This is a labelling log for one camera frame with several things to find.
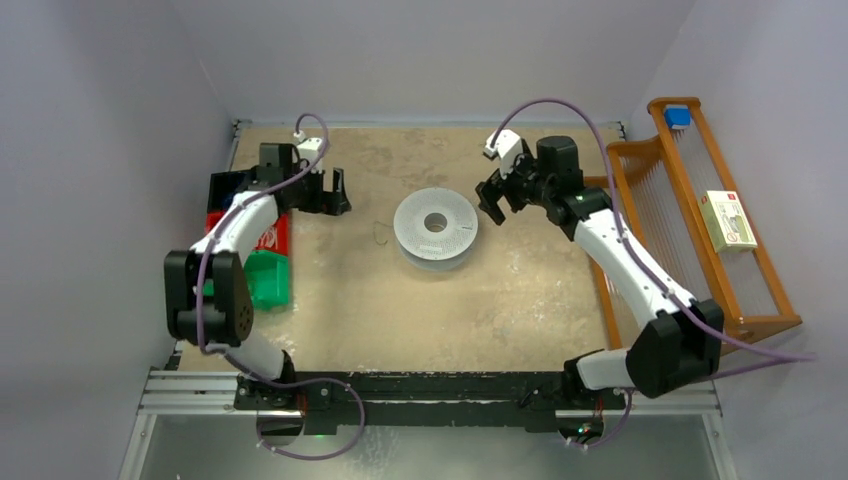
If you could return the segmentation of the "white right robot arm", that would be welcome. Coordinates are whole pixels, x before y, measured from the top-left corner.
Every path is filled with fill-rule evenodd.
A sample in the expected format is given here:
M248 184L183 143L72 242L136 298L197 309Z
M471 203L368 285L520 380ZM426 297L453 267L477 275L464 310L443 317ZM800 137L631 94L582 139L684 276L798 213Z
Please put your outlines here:
M504 130L490 135L483 154L499 166L475 188L480 209L502 224L500 200L513 212L542 208L602 269L640 327L628 348L565 362L561 392L569 404L584 407L610 388L657 398L717 372L721 342L702 328L722 330L723 310L673 280L615 212L610 195L585 182L571 137L547 136L531 149L521 136Z

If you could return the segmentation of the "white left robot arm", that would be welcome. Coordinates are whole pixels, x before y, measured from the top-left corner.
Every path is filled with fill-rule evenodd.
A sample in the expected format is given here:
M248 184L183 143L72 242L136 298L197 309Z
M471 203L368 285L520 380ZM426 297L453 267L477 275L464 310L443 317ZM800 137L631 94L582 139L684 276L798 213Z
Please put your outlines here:
M344 172L332 172L325 190L326 139L263 143L249 169L217 173L210 200L222 211L216 224L191 247L164 258L166 326L170 335L202 355L226 358L253 381L272 408L297 399L291 356L254 332L254 304L245 272L261 237L291 210L339 216L351 209Z

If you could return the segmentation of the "white perforated spool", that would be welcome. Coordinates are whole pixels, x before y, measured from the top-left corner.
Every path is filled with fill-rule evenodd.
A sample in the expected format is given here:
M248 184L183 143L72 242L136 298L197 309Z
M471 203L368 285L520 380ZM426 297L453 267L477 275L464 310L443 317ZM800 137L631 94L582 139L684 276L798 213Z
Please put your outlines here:
M444 272L459 268L470 256L479 220L465 196L430 187L400 202L392 228L396 244L409 263L422 270Z

